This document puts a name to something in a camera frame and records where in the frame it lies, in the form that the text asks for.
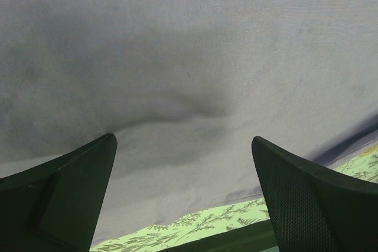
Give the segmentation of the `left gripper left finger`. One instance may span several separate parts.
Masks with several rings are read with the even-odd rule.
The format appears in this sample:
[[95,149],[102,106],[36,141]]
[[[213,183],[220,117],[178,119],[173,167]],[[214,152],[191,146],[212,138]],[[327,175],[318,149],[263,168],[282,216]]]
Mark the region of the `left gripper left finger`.
[[1,178],[1,251],[89,251],[117,146],[108,133]]

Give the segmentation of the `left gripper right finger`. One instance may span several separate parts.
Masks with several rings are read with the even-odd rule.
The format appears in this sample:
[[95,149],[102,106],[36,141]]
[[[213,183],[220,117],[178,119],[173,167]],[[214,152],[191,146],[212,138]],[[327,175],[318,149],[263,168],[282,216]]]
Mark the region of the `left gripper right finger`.
[[377,184],[252,140],[280,251],[377,251]]

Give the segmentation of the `purple t shirt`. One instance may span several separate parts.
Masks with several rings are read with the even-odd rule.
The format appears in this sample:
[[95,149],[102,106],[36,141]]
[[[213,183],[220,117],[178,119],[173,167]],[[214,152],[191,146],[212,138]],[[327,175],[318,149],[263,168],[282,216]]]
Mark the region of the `purple t shirt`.
[[1,0],[1,175],[113,133],[94,243],[260,194],[261,136],[377,139],[377,0]]

